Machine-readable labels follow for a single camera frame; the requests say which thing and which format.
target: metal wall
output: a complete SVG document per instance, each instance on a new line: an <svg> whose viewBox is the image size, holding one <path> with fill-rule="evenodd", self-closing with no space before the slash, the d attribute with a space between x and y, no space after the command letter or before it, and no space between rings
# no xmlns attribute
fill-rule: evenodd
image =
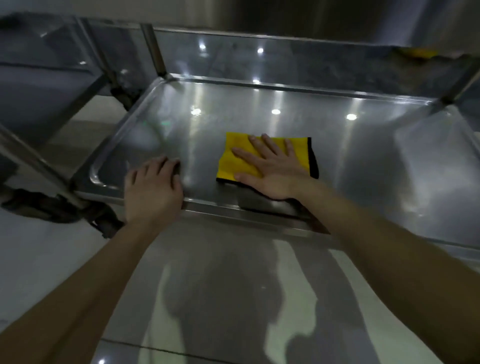
<svg viewBox="0 0 480 364"><path fill-rule="evenodd" d="M477 0L21 0L15 9L170 28L480 50Z"/></svg>

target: forearm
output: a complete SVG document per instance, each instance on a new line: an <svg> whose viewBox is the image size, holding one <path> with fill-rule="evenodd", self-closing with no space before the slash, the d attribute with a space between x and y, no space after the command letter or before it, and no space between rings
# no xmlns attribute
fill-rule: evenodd
<svg viewBox="0 0 480 364"><path fill-rule="evenodd" d="M478 355L480 278L447 253L305 179L296 198L344 245L371 287L448 363Z"/></svg>
<svg viewBox="0 0 480 364"><path fill-rule="evenodd" d="M0 362L41 363L61 350L61 343L83 325L105 291L112 287L123 290L155 238L151 231L126 225L92 259L7 327L0 335ZM96 326L96 331L103 331L107 322ZM96 345L97 335L91 338Z"/></svg>

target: tile grout line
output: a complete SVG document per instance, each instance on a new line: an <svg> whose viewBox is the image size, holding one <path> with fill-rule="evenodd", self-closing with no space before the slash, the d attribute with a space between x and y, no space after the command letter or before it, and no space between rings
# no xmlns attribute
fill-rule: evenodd
<svg viewBox="0 0 480 364"><path fill-rule="evenodd" d="M167 352L169 354L176 354L176 355L182 355L182 356L188 356L190 358L195 358L195 359L201 359L201 360L208 360L210 362L215 362L215 363L222 363L222 364L240 364L240 363L235 363L235 362L229 362L226 360L220 360L220 359L213 359L213 358L207 358L205 356L200 356L200 355L194 355L194 354L187 354L184 352L174 352L172 350L166 350L166 349L158 349L158 348L153 348L151 346L143 346L143 345L137 345L137 344L131 344L129 342L124 342L124 341L117 341L117 340L110 340L110 339L105 339L101 338L101 341L104 342L109 342L113 344L120 344L120 345L126 345L126 346L132 346L135 348L140 348L140 349L149 349L149 350L155 350L157 352Z"/></svg>

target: stainless steel table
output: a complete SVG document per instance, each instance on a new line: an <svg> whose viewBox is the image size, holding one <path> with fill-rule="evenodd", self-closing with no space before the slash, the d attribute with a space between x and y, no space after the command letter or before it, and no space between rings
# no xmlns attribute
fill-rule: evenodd
<svg viewBox="0 0 480 364"><path fill-rule="evenodd" d="M424 98L159 78L76 173L76 191L121 203L127 169L167 154L181 160L187 210L314 229L297 206L216 182L226 132L309 136L321 178L346 197L416 234L477 245L477 143L455 107Z"/></svg>

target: metal tray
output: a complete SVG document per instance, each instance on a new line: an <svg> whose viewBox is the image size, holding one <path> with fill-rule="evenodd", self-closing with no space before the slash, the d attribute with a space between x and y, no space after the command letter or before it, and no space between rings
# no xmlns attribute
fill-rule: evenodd
<svg viewBox="0 0 480 364"><path fill-rule="evenodd" d="M442 210L437 202L446 200L444 195L429 191L428 186L438 182L423 173L425 165L419 168L415 160L422 155L431 156L435 148L451 151L453 157L448 166L458 167L462 161L470 181L467 192L474 198L480 196L479 188L474 187L474 183L480 186L480 166L475 157L472 159L471 141L451 121L461 118L459 114L437 113L431 117L448 121L425 122L431 112L432 101L424 98L174 75L168 81L157 79L151 84L74 180L80 194L86 197L121 201L127 170L150 157L167 154L181 160L185 201L210 206L208 213L224 214L225 209L214 209L221 207L302 218L295 205L270 201L235 185L217 183L215 177L226 132L307 136L312 138L321 178L346 197L376 209L420 235L471 241L472 231L478 229L470 226L465 233L461 227L450 231L442 228L444 221L452 216L445 212L446 206ZM419 123L427 129L418 127ZM408 134L411 130L415 130L415 138ZM430 151L426 154L422 144L432 133L437 138L434 145L428 144ZM456 145L448 145L445 139L452 133L459 135ZM435 163L442 170L448 167L444 161L422 160L433 163L430 169L435 168ZM448 177L442 183L445 187L456 181ZM455 198L451 197L448 203L455 205ZM459 211L462 216L480 212L480 204L457 207L455 220Z"/></svg>

